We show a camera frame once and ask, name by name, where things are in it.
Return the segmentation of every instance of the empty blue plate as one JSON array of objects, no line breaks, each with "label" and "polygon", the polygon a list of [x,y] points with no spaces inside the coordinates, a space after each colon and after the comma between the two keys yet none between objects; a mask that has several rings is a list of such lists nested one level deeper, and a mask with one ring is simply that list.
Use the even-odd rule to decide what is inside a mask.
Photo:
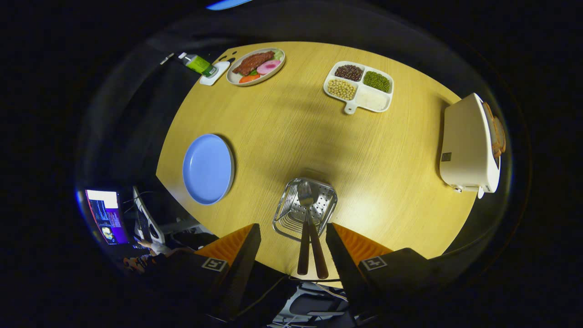
[{"label": "empty blue plate", "polygon": [[221,200],[231,189],[234,174],[233,154],[219,136],[203,134],[188,147],[182,178],[197,203],[211,205]]}]

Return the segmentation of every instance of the white toaster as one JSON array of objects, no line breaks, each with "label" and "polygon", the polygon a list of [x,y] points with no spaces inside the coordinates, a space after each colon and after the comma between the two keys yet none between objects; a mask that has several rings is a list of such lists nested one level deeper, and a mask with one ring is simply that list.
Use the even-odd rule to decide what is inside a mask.
[{"label": "white toaster", "polygon": [[440,175],[455,191],[493,193],[500,179],[500,157],[494,158],[488,112],[472,93],[445,109]]}]

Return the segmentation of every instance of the red beans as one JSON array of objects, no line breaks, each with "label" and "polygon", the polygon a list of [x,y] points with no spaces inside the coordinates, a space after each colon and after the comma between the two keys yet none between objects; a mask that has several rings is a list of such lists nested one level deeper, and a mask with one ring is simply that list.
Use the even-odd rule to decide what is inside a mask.
[{"label": "red beans", "polygon": [[358,82],[358,81],[360,81],[360,78],[363,76],[363,70],[354,66],[354,65],[344,65],[344,66],[340,66],[336,70],[334,75],[336,75],[340,78],[345,78],[345,79],[349,79],[349,80]]}]

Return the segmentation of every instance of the person's hand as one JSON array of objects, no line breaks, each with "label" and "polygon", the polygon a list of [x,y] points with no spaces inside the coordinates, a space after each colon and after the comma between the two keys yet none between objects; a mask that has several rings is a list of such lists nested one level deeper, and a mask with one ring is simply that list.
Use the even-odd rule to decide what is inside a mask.
[{"label": "person's hand", "polygon": [[152,248],[152,243],[147,242],[145,240],[138,241],[138,244],[140,244],[140,245],[142,245],[144,247],[147,247],[147,248]]}]

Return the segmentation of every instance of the white divided tray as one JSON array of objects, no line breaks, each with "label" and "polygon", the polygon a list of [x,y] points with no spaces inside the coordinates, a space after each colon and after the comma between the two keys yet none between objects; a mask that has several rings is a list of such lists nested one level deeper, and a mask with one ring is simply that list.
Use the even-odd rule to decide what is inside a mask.
[{"label": "white divided tray", "polygon": [[[335,76],[334,73],[336,72],[336,70],[340,66],[344,66],[344,65],[354,65],[354,66],[362,69],[363,74],[360,77],[360,81],[355,82],[353,80],[348,80],[345,78]],[[372,86],[365,85],[363,83],[363,80],[364,80],[364,76],[367,72],[379,73],[382,76],[386,77],[389,80],[389,82],[391,83],[391,87],[389,88],[389,92],[388,93],[383,92],[383,91],[380,91],[378,89],[373,88]],[[334,80],[334,79],[346,81],[346,82],[348,82],[356,87],[356,94],[354,95],[354,98],[352,100],[342,99],[342,98],[336,97],[328,92],[328,81]],[[381,72],[378,69],[374,69],[372,67],[368,67],[368,66],[365,66],[362,64],[358,64],[356,62],[351,62],[351,61],[339,61],[336,64],[334,64],[332,69],[328,72],[328,75],[326,76],[326,80],[324,81],[324,92],[332,98],[336,98],[338,100],[345,102],[346,106],[344,106],[344,112],[346,114],[354,114],[357,107],[368,109],[370,111],[376,111],[377,113],[382,113],[383,111],[386,111],[387,109],[389,109],[389,106],[391,105],[391,100],[393,99],[394,90],[395,90],[395,82],[393,81],[393,78],[391,78],[390,75],[388,75],[385,72]],[[369,97],[378,97],[379,99],[384,99],[386,101],[385,106],[380,108],[380,109],[370,107],[370,105],[364,99],[364,97],[366,97],[367,95],[369,95]]]}]

